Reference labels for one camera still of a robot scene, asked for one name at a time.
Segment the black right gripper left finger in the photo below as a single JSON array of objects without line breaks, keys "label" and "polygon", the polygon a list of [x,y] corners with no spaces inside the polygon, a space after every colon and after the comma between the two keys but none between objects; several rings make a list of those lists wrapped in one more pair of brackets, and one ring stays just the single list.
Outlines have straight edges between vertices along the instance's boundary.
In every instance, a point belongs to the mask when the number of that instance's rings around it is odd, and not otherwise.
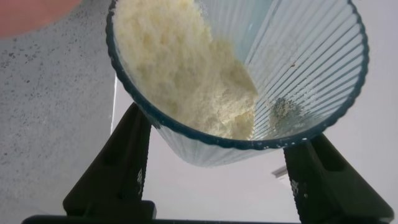
[{"label": "black right gripper left finger", "polygon": [[63,200],[69,216],[154,218],[155,205],[142,199],[151,125],[133,103],[100,153]]}]

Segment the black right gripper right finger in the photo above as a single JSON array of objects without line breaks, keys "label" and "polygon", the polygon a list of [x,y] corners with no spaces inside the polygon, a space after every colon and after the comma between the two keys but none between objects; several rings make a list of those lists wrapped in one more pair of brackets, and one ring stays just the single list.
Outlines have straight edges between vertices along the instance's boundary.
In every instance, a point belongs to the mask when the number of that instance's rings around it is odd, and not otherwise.
[{"label": "black right gripper right finger", "polygon": [[390,223],[391,206],[323,134],[284,148],[302,223]]}]

